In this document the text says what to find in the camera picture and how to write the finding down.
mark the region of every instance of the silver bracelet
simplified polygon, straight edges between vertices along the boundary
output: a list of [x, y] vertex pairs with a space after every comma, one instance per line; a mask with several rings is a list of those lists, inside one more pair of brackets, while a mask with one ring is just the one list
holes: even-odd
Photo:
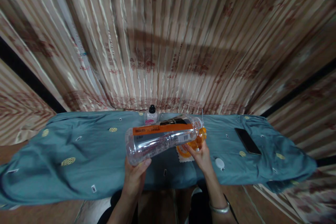
[[214, 208], [211, 204], [210, 204], [210, 201], [209, 201], [209, 207], [212, 211], [216, 212], [216, 213], [220, 213], [220, 214], [226, 214], [229, 212], [230, 210], [230, 203], [228, 201], [226, 201], [227, 203], [227, 207], [226, 208], [223, 208], [223, 209], [220, 209], [220, 208]]

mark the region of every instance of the bottle cap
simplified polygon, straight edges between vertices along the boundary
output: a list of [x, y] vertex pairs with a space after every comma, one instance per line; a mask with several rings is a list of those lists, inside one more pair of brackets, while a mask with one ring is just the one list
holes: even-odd
[[151, 114], [154, 114], [155, 113], [155, 106], [152, 104], [150, 107], [149, 107], [149, 113]]

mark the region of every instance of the blue bedsheet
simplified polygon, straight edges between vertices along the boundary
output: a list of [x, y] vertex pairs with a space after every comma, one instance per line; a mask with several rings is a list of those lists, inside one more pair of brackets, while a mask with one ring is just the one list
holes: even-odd
[[[164, 113], [160, 120], [178, 114]], [[263, 117], [204, 115], [207, 144], [221, 184], [262, 183], [272, 192], [308, 178], [314, 159], [277, 132]], [[0, 207], [106, 198], [124, 183], [125, 132], [144, 125], [138, 112], [69, 112], [46, 127], [12, 160], [0, 166]], [[244, 128], [262, 155], [250, 154], [234, 128]], [[224, 171], [215, 158], [225, 163]], [[175, 148], [153, 157], [145, 190], [186, 188], [203, 179], [195, 162], [180, 163]]]

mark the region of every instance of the beige fabric wall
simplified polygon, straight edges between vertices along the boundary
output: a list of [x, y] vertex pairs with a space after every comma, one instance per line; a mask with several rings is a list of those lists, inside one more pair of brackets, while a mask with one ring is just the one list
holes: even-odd
[[35, 136], [56, 113], [0, 60], [0, 145]]
[[0, 35], [67, 111], [261, 114], [334, 57], [335, 11], [334, 0], [0, 0]]
[[311, 157], [336, 155], [336, 71], [272, 114], [269, 121]]

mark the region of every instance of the smartphone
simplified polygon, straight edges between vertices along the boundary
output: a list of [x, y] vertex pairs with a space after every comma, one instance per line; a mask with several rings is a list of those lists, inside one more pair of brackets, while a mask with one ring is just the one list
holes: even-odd
[[256, 144], [253, 142], [252, 138], [250, 137], [250, 135], [247, 133], [246, 130], [235, 128], [235, 131], [237, 132], [240, 140], [243, 142], [246, 150], [249, 153], [261, 155], [260, 150], [258, 149]]

